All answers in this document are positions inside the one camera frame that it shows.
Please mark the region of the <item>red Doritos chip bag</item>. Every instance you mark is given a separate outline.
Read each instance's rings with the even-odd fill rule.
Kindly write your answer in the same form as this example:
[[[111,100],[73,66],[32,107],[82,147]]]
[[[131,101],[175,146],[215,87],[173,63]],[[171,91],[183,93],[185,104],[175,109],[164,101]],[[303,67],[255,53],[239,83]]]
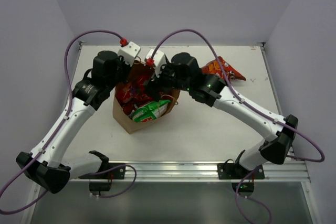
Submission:
[[[246,81],[246,78],[234,69],[227,61],[225,61],[221,56],[218,56],[219,61],[212,60],[208,62],[205,66],[201,67],[202,72],[205,74],[215,74],[222,79],[224,74],[229,80],[242,80]]]

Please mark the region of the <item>brown paper bag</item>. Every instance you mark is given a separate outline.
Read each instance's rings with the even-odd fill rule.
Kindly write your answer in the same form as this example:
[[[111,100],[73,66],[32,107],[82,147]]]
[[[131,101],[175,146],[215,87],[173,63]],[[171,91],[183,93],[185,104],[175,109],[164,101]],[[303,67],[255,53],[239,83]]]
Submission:
[[[154,69],[145,65],[143,62],[140,61],[135,61],[135,63],[132,66],[132,69],[130,71],[130,74],[128,76],[128,81],[131,81],[133,78],[135,78],[138,75],[141,74],[148,74],[150,77],[154,74]],[[119,85],[127,82],[122,82],[117,84],[115,87],[114,91],[116,92],[116,89]],[[125,114],[122,109],[122,105],[117,101],[115,95],[114,95],[114,101],[113,101],[113,118],[129,133],[132,134],[140,129],[143,129],[145,127],[148,127],[152,125],[153,123],[157,122],[159,119],[167,115],[168,113],[171,112],[171,110],[174,108],[175,105],[178,104],[178,98],[180,95],[179,90],[175,89],[168,89],[168,90],[163,90],[164,95],[161,97],[160,100],[170,100],[170,104],[167,107],[167,111],[164,113],[163,116],[160,118],[153,120],[153,121],[148,121],[148,122],[140,122],[136,123],[132,121],[131,117],[135,111],[132,111],[129,115]]]

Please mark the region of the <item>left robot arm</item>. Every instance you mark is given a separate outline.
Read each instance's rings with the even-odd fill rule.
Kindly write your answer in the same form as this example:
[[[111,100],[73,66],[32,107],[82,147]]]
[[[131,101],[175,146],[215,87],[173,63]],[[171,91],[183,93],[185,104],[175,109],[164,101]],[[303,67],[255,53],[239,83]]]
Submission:
[[[105,50],[94,57],[92,68],[70,90],[67,107],[47,135],[29,153],[18,154],[16,163],[24,169],[26,177],[56,194],[73,178],[107,176],[109,159],[100,152],[90,151],[69,160],[64,159],[64,154],[116,85],[126,81],[138,53],[138,50],[133,53]]]

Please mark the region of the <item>red Skittles candy pack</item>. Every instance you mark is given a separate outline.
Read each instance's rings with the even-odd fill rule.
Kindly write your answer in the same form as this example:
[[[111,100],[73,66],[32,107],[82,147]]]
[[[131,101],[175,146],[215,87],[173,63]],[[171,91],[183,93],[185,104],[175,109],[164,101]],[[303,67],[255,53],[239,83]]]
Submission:
[[[144,83],[148,81],[150,76],[148,74],[141,74],[133,78],[127,83],[119,85],[115,91],[117,101],[123,105],[131,100],[136,95],[144,94]]]

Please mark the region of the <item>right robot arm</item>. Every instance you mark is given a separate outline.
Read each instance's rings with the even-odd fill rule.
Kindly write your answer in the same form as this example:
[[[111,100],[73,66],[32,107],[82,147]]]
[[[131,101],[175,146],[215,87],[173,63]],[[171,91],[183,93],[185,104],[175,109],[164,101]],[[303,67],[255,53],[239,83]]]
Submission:
[[[145,90],[155,100],[160,89],[186,91],[196,102],[234,116],[263,137],[260,143],[238,155],[231,169],[236,176],[246,178],[266,162],[284,163],[296,136],[292,129],[298,126],[297,117],[274,114],[244,96],[233,94],[224,79],[203,73],[197,60],[186,52],[176,54],[171,60],[163,52],[149,53],[145,60],[154,67]]]

